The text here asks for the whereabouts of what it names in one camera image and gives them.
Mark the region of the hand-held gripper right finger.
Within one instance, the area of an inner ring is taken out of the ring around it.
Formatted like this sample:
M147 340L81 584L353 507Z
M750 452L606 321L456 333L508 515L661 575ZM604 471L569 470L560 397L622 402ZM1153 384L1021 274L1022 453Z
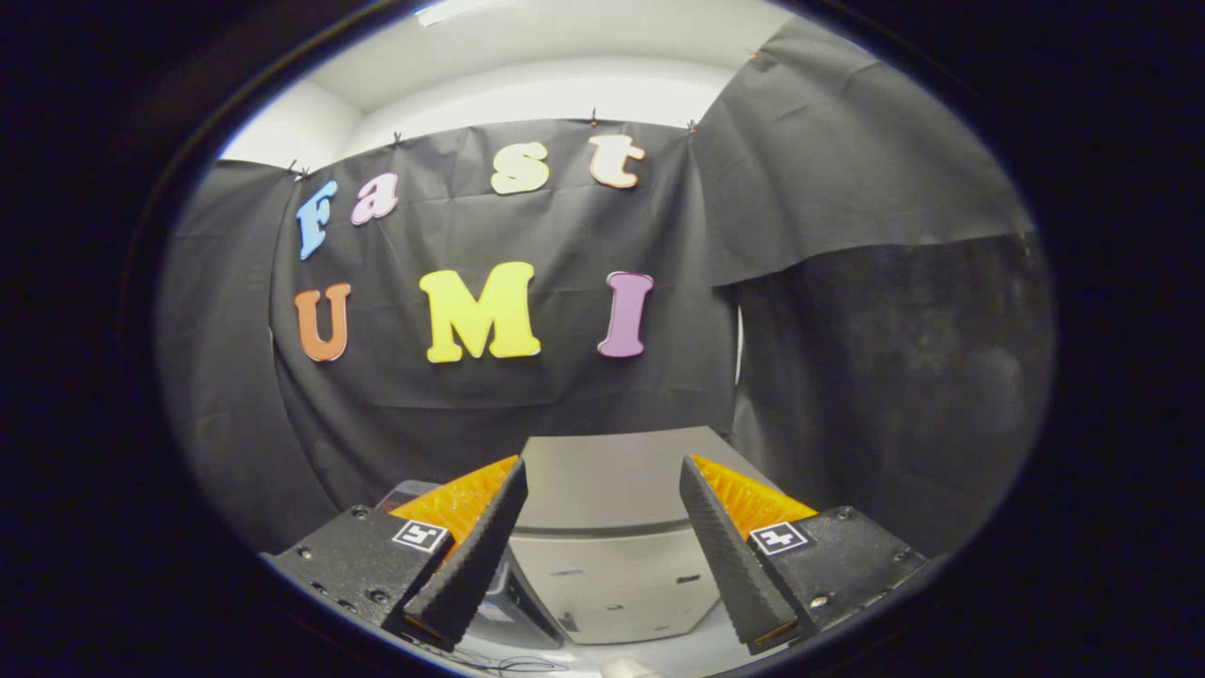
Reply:
M753 655L852 621L929 566L862 511L813 509L717 460L684 456L678 494Z

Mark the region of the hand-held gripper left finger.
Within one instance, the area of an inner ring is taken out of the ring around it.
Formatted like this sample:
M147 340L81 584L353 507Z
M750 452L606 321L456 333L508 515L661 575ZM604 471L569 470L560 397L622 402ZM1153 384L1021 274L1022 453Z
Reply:
M394 508L345 509L266 559L357 621L452 652L490 588L527 497L523 459L512 455Z

